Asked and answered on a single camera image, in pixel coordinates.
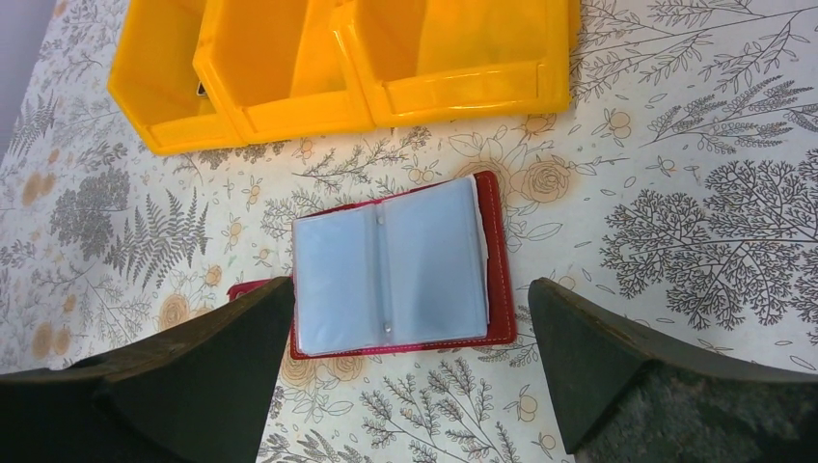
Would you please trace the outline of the yellow three-compartment bin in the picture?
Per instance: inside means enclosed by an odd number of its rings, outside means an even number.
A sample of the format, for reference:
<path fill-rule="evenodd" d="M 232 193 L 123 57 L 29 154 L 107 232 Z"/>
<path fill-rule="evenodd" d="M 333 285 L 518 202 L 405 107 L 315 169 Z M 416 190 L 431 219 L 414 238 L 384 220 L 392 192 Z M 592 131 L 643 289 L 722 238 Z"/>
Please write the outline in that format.
<path fill-rule="evenodd" d="M 569 104 L 576 1 L 134 1 L 108 91 L 159 155 Z"/>

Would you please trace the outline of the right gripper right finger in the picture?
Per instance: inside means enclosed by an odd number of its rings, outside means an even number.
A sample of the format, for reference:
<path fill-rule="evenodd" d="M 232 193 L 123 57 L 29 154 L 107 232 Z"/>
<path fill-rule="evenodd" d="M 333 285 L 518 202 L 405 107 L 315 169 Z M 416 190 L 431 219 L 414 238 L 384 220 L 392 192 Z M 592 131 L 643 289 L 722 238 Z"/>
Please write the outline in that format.
<path fill-rule="evenodd" d="M 579 462 L 813 462 L 817 378 L 693 346 L 541 278 L 529 308 Z"/>

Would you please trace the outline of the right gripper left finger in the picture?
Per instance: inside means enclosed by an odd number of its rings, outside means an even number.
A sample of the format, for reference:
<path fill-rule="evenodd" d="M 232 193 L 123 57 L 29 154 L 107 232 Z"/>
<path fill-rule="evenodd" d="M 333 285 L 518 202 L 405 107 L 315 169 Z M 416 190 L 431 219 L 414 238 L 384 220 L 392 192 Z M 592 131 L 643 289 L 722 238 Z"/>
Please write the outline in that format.
<path fill-rule="evenodd" d="M 279 277 L 63 369 L 1 378 L 5 462 L 252 462 L 294 311 Z"/>

